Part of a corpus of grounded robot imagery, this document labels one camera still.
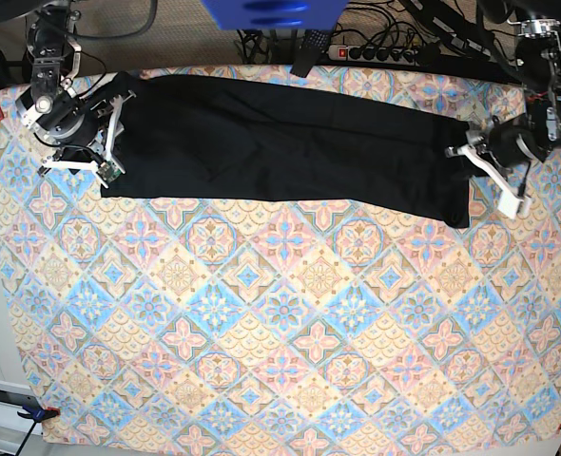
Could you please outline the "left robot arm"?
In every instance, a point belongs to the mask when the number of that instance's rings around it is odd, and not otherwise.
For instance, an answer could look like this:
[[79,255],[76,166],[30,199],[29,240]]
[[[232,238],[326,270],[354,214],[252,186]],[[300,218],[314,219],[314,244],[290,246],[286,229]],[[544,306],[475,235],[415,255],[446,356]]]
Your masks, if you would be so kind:
[[[512,25],[515,36],[513,60],[509,61],[494,42],[485,22]],[[467,32],[479,39],[470,43]],[[453,158],[472,153],[502,176],[525,163],[544,162],[561,148],[561,1],[478,1],[475,19],[460,18],[455,37],[466,46],[487,53],[525,90],[525,112],[480,132],[469,131],[467,143],[450,147]]]

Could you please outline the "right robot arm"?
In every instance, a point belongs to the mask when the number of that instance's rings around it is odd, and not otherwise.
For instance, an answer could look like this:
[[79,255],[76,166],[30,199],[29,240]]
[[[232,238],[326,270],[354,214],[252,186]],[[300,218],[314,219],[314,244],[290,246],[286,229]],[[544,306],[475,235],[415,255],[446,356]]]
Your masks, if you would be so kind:
[[54,150],[52,160],[101,164],[113,96],[76,86],[83,57],[74,36],[80,16],[69,1],[52,1],[36,11],[27,37],[29,88],[16,109],[21,124]]

